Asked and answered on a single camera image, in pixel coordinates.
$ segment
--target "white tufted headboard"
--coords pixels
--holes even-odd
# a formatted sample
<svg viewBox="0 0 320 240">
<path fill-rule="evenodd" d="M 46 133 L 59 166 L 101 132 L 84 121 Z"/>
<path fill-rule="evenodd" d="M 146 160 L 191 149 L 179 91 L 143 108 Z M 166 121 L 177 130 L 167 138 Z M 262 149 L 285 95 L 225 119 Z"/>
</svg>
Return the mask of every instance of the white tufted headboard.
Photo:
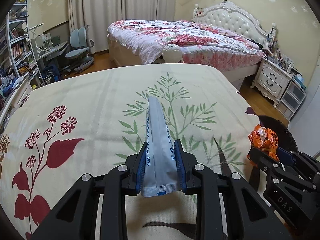
<svg viewBox="0 0 320 240">
<path fill-rule="evenodd" d="M 262 30 L 260 22 L 233 2 L 220 3 L 205 8 L 202 13 L 194 15 L 194 21 L 197 23 L 231 30 L 245 38 L 255 40 L 263 45 L 264 48 L 267 47 L 268 33 Z"/>
</svg>

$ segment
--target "orange plastic bag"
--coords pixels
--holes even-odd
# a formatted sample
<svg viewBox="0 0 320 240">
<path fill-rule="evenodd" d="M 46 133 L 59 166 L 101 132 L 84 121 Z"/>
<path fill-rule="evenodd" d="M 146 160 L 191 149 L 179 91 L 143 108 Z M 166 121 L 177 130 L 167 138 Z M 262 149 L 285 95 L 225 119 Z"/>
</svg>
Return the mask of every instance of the orange plastic bag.
<svg viewBox="0 0 320 240">
<path fill-rule="evenodd" d="M 266 129 L 265 127 L 258 124 L 254 130 L 248 136 L 251 145 L 259 148 L 263 152 L 267 153 L 271 158 L 279 161 L 279 158 L 276 154 L 278 148 L 278 136 L 277 134 L 270 130 L 269 128 Z M 253 161 L 250 160 L 250 163 L 254 166 L 257 166 Z"/>
</svg>

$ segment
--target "white nightstand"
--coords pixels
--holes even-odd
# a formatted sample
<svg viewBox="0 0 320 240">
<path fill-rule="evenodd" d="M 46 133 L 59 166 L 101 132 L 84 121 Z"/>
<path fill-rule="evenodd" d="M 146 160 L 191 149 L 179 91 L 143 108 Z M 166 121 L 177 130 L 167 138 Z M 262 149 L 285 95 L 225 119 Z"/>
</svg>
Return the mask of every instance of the white nightstand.
<svg viewBox="0 0 320 240">
<path fill-rule="evenodd" d="M 256 86 L 262 95 L 274 101 L 273 107 L 276 108 L 291 79 L 291 74 L 263 58 L 250 88 Z"/>
</svg>

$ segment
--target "blue office chair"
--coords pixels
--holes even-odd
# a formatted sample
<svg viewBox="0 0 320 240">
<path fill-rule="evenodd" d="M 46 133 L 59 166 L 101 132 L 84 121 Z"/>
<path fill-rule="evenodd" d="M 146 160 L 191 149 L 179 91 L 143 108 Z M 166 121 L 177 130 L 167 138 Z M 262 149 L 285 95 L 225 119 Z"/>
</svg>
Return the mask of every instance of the blue office chair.
<svg viewBox="0 0 320 240">
<path fill-rule="evenodd" d="M 93 57 L 88 56 L 90 49 L 94 46 L 93 40 L 89 40 L 91 46 L 87 46 L 86 28 L 89 25 L 80 29 L 74 30 L 70 35 L 70 44 L 74 48 L 79 48 L 70 51 L 66 54 L 67 59 L 78 58 L 76 62 L 68 66 L 68 69 L 74 69 L 75 72 L 82 72 L 88 68 L 94 61 Z"/>
</svg>

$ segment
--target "das logo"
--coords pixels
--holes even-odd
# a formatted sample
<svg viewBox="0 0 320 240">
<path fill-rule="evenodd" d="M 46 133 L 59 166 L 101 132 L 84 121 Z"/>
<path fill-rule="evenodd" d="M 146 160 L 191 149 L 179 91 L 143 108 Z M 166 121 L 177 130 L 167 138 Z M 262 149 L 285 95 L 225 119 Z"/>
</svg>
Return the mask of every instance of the das logo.
<svg viewBox="0 0 320 240">
<path fill-rule="evenodd" d="M 282 201 L 283 201 L 283 197 L 278 198 L 278 202 L 279 202 L 279 203 L 282 203 Z M 282 204 L 282 206 L 286 209 L 286 208 L 287 208 L 287 204 L 288 204 L 288 203 L 285 202 L 285 203 Z M 288 209 L 287 209 L 286 211 L 287 211 L 288 213 L 290 213 L 291 210 L 292 210 L 292 207 L 288 206 Z"/>
</svg>

